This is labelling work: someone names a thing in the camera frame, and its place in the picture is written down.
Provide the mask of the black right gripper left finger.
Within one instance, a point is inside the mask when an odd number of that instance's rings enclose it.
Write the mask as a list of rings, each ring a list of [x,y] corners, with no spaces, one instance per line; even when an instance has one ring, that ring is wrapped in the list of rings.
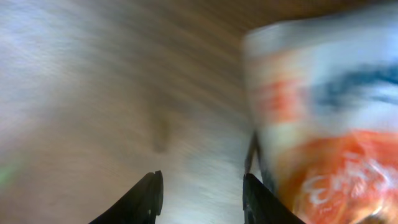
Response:
[[[162,172],[149,172],[90,224],[155,224],[163,199]]]

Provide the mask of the orange tissue pack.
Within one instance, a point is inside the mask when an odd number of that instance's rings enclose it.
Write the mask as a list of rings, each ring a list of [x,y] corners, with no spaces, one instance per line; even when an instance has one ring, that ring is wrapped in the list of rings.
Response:
[[[396,223],[397,3],[276,22],[244,46],[245,174],[305,223]]]

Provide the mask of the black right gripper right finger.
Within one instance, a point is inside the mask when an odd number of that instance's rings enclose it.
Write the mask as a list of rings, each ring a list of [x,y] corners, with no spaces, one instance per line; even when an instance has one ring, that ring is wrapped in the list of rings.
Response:
[[[245,224],[305,224],[253,174],[243,177]]]

